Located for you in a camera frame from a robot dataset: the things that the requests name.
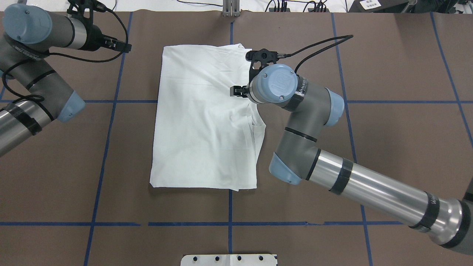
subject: silver metal tube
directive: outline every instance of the silver metal tube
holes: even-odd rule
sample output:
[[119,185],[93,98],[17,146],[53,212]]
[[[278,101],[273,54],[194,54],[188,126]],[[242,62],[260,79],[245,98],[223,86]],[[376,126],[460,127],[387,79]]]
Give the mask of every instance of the silver metal tube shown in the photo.
[[[16,106],[34,118],[41,127],[51,122],[48,115],[32,101],[18,102]],[[30,136],[32,136],[31,132],[14,116],[5,110],[0,112],[0,157]]]
[[[343,158],[320,151],[309,181],[329,190],[334,187],[342,171]],[[348,183],[342,196],[373,209],[387,213],[409,225],[417,225],[424,217],[429,201],[426,192],[376,173],[353,163]],[[438,199],[439,212],[428,232],[436,244],[449,242],[458,232],[462,221],[462,207],[456,199]]]
[[[342,168],[342,158],[321,151],[309,181],[331,189]],[[425,192],[354,164],[343,196],[415,225],[427,209]]]

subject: black cable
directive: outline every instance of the black cable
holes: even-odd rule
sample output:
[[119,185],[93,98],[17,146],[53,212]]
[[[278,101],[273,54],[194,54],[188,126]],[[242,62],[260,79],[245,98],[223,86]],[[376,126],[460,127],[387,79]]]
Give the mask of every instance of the black cable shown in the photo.
[[265,12],[268,11],[268,7],[269,7],[269,5],[271,4],[271,2],[274,3],[274,10],[276,10],[276,2],[275,2],[274,0],[270,0],[270,1],[268,2],[268,5],[266,6],[266,9],[264,10]]
[[299,62],[299,64],[297,64],[296,68],[294,69],[294,73],[297,73],[297,70],[299,69],[299,67],[300,67],[305,61],[307,61],[307,60],[309,60],[310,58],[312,58],[312,57],[318,55],[318,54],[321,53],[321,52],[324,52],[324,51],[326,51],[326,50],[328,50],[328,49],[330,49],[330,48],[332,48],[332,47],[335,47],[335,46],[337,46],[337,45],[339,45],[339,44],[341,44],[341,43],[343,43],[343,42],[346,42],[346,41],[348,41],[348,40],[351,39],[351,38],[353,38],[353,35],[345,35],[345,36],[340,36],[340,37],[333,37],[333,38],[330,38],[330,39],[326,39],[326,40],[324,40],[324,41],[322,41],[322,42],[319,42],[319,43],[325,43],[325,42],[332,41],[332,40],[339,40],[339,39],[342,39],[341,41],[338,41],[338,42],[335,42],[335,43],[333,43],[333,44],[331,44],[331,45],[328,45],[328,46],[326,46],[326,47],[324,47],[324,48],[318,50],[317,52],[310,54],[310,55],[307,56],[306,58],[302,59],[302,60]]
[[316,2],[315,1],[309,1],[309,2],[306,3],[306,6],[304,7],[304,10],[302,10],[302,13],[304,13],[306,11],[306,8],[310,3],[314,4],[314,9],[315,9]]
[[[112,13],[115,16],[115,18],[118,20],[118,22],[120,22],[120,24],[122,25],[123,30],[125,31],[125,47],[126,47],[128,45],[128,31],[126,30],[125,24],[123,24],[122,20],[118,17],[118,15],[113,10],[111,10],[109,8],[106,8],[106,11]],[[119,52],[116,56],[114,56],[110,59],[106,59],[106,60],[90,60],[90,59],[79,58],[79,57],[75,57],[75,56],[68,55],[68,54],[63,54],[63,53],[47,53],[47,55],[58,55],[58,56],[63,56],[63,57],[67,57],[67,58],[71,58],[71,59],[75,59],[75,60],[79,60],[79,61],[84,61],[84,62],[90,62],[90,63],[110,62],[112,60],[117,59],[122,54],[123,54],[123,52]]]
[[184,3],[184,4],[198,4],[198,5],[209,5],[209,6],[223,7],[223,5],[217,5],[217,4],[187,2],[187,1],[181,1],[181,0],[176,0],[176,1],[178,1],[179,3]]
[[8,73],[10,73],[10,71],[12,71],[13,69],[15,69],[16,67],[18,67],[22,64],[26,64],[26,63],[31,62],[31,61],[32,61],[31,59],[26,59],[26,60],[18,62],[16,64],[12,65],[10,68],[8,68],[1,76],[1,81],[3,83],[3,86],[7,89],[7,91],[9,91],[11,94],[15,95],[16,97],[19,97],[18,99],[14,100],[13,103],[17,103],[17,102],[23,101],[23,100],[33,101],[33,102],[36,102],[36,103],[44,101],[44,97],[41,96],[41,95],[37,95],[37,94],[30,94],[30,95],[19,94],[16,91],[14,91],[12,88],[10,88],[10,86],[8,86],[8,84],[7,84],[7,75],[8,75]]

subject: blue tape line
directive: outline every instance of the blue tape line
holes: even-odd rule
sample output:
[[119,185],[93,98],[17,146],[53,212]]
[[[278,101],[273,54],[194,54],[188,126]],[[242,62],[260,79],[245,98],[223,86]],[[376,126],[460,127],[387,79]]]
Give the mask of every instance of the blue tape line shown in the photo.
[[157,103],[158,100],[84,100],[86,103]]
[[365,206],[360,205],[360,207],[361,207],[361,217],[363,219],[363,230],[365,232],[366,250],[368,251],[368,262],[369,262],[369,266],[373,266],[373,257],[371,255],[371,245],[369,243],[368,223],[366,222]]
[[228,222],[149,222],[148,226],[228,226]]
[[[135,222],[0,222],[0,226],[141,226]],[[364,222],[232,222],[232,226],[336,226],[363,225]],[[367,225],[403,225],[397,221],[368,221]],[[148,226],[228,226],[229,222],[149,222]]]
[[438,49],[440,50],[440,55],[442,56],[442,60],[443,60],[444,65],[445,65],[445,69],[447,71],[448,79],[450,80],[450,84],[452,85],[453,94],[455,94],[455,99],[456,99],[456,102],[458,104],[458,109],[460,109],[460,114],[462,116],[463,123],[465,124],[466,133],[468,134],[468,138],[470,139],[470,144],[473,148],[473,138],[472,138],[472,134],[470,132],[470,127],[468,126],[468,123],[466,121],[466,117],[465,117],[465,114],[463,112],[462,104],[460,102],[460,98],[458,97],[458,92],[456,91],[456,87],[455,87],[455,83],[453,82],[452,74],[450,73],[450,68],[448,67],[447,60],[445,59],[445,55],[444,55],[444,52],[443,52],[443,49],[442,49],[442,45],[440,44],[440,38],[438,37],[437,27],[435,26],[434,14],[432,12],[430,13],[430,19],[432,20],[432,26],[434,27],[435,38],[437,39],[437,44],[438,44]]
[[234,21],[230,22],[230,44],[233,44],[233,23]]
[[[332,16],[333,36],[336,37],[337,36],[337,30],[335,28],[335,16],[333,15],[333,13],[330,13],[330,14]],[[351,131],[351,120],[350,120],[350,112],[348,111],[347,92],[345,90],[345,80],[343,78],[342,61],[340,59],[340,50],[338,49],[338,45],[335,46],[335,49],[337,51],[338,70],[340,72],[340,82],[342,83],[343,100],[345,102],[345,114],[347,116],[348,133],[350,135],[351,153],[353,155],[353,161],[356,163],[357,158],[356,158],[356,152],[355,152],[355,143],[354,143],[353,134],[352,134],[352,131]]]
[[0,100],[3,98],[3,94],[5,94],[5,90],[6,90],[6,89],[7,89],[7,88],[6,88],[5,86],[3,86],[3,87],[1,88]]
[[[230,44],[233,44],[233,23],[230,23]],[[228,253],[233,253],[233,191],[228,190]]]
[[456,104],[457,101],[347,100],[349,104]]
[[[330,14],[332,16],[333,36],[336,37],[337,29],[335,26],[335,16],[333,15],[333,13],[330,13]],[[342,83],[343,100],[345,101],[345,113],[347,115],[348,133],[350,135],[350,144],[351,144],[351,153],[353,155],[353,162],[357,163],[358,160],[356,157],[355,142],[353,140],[353,131],[351,130],[350,112],[348,111],[347,92],[345,90],[345,79],[343,78],[342,60],[340,57],[340,49],[338,48],[338,45],[335,46],[335,49],[337,51],[338,69],[340,72],[340,81]],[[371,257],[371,246],[369,244],[368,226],[366,224],[365,209],[363,205],[361,205],[361,217],[363,217],[363,228],[365,231],[365,242],[366,242],[366,250],[368,253],[369,266],[373,266],[373,259]]]
[[[133,18],[133,12],[130,12],[130,17],[128,18],[128,28],[127,28],[128,33],[130,33],[132,18]],[[125,63],[125,56],[126,56],[126,54],[124,53],[122,55],[122,62],[120,63],[120,70],[118,72],[118,80],[117,80],[117,86],[116,86],[116,89],[115,89],[114,101],[116,101],[118,99],[118,93],[120,92],[120,82],[121,82],[121,79],[122,79],[123,64]],[[112,125],[114,123],[115,110],[116,110],[116,102],[114,102],[114,104],[113,104],[112,114],[110,116],[110,123],[108,125],[108,132],[107,132],[107,139],[106,139],[106,142],[105,142],[104,157],[102,158],[102,167],[100,169],[100,177],[99,177],[99,180],[98,180],[97,193],[96,193],[96,196],[95,196],[94,211],[92,213],[92,223],[95,223],[95,220],[96,220],[96,217],[97,217],[98,202],[99,202],[99,199],[100,199],[100,192],[102,190],[102,182],[103,182],[103,179],[104,179],[104,172],[105,172],[105,161],[106,161],[107,155],[108,155],[108,146],[110,144],[110,133],[112,131]],[[86,249],[86,254],[85,254],[85,257],[84,257],[84,266],[87,266],[87,264],[88,264],[88,258],[89,258],[89,255],[90,255],[90,247],[92,245],[93,235],[94,235],[94,225],[92,224],[90,226],[89,238],[88,238],[88,241],[87,241],[87,249]]]
[[141,226],[135,222],[95,222],[94,226]]
[[5,86],[3,86],[3,88],[1,89],[1,92],[0,92],[0,100],[3,98],[3,94],[5,93]]
[[0,222],[0,226],[90,226],[91,222]]
[[228,253],[233,253],[233,191],[228,190]]
[[[0,103],[11,103],[13,100],[0,100]],[[103,103],[117,103],[117,104],[133,104],[133,103],[145,103],[145,104],[155,104],[158,100],[84,100],[86,103],[92,104],[103,104]],[[457,101],[410,101],[410,100],[347,100],[349,104],[456,104]],[[460,101],[462,104],[473,104],[473,101]]]

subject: ur robot arm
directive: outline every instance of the ur robot arm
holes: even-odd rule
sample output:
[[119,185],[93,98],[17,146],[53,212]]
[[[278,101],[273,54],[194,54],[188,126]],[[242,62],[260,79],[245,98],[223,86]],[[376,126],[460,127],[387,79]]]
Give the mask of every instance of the ur robot arm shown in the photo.
[[70,17],[24,4],[5,9],[5,33],[0,36],[0,75],[4,80],[15,78],[31,95],[15,93],[20,98],[0,109],[0,157],[51,121],[67,122],[85,107],[80,96],[44,60],[54,54],[49,53],[50,47],[85,51],[104,47],[120,52],[114,58],[131,50],[128,35],[121,42],[103,35],[93,24],[94,11],[113,13],[112,10],[96,0],[69,0],[69,3]]
[[[303,179],[321,185],[390,214],[444,248],[473,255],[473,180],[463,200],[441,199],[319,149],[317,138],[324,126],[338,122],[343,98],[298,76],[289,66],[277,64],[279,58],[281,54],[266,49],[249,51],[249,84],[230,88],[231,96],[256,104],[273,103],[291,112],[270,163],[271,174],[293,185]],[[260,69],[253,68],[256,62],[261,63]]]

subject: brown table surface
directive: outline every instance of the brown table surface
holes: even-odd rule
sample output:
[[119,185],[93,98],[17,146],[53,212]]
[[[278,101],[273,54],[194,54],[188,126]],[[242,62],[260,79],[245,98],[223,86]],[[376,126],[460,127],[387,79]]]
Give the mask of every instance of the brown table surface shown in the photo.
[[[133,45],[121,60],[47,59],[87,107],[0,159],[0,265],[176,266],[184,254],[263,252],[278,254],[281,266],[473,264],[389,216],[312,183],[272,177],[289,115],[272,105],[258,106],[267,127],[257,189],[149,185],[164,46],[242,43],[291,53],[336,32],[355,37],[299,71],[348,100],[320,148],[441,198],[462,198],[473,173],[471,15],[139,10],[120,17]],[[123,39],[111,15],[98,14],[96,24]],[[280,62],[295,67],[303,56]],[[14,99],[0,97],[2,105]]]

